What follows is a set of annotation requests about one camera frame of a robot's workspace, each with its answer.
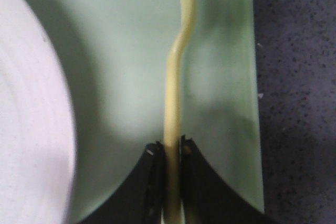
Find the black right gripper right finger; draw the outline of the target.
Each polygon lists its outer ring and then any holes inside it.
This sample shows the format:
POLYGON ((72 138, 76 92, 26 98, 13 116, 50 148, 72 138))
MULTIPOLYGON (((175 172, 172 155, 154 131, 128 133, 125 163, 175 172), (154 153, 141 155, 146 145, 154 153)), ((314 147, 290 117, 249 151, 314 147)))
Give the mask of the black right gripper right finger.
POLYGON ((181 190, 185 223, 276 223, 231 189, 185 136, 181 137, 181 190))

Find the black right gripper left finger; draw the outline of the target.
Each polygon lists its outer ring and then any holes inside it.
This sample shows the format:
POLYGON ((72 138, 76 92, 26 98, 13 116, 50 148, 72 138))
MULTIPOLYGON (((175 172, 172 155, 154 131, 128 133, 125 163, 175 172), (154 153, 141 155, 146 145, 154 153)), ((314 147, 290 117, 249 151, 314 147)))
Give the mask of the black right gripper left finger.
POLYGON ((124 182, 81 223, 161 223, 164 194, 164 147, 149 143, 124 182))

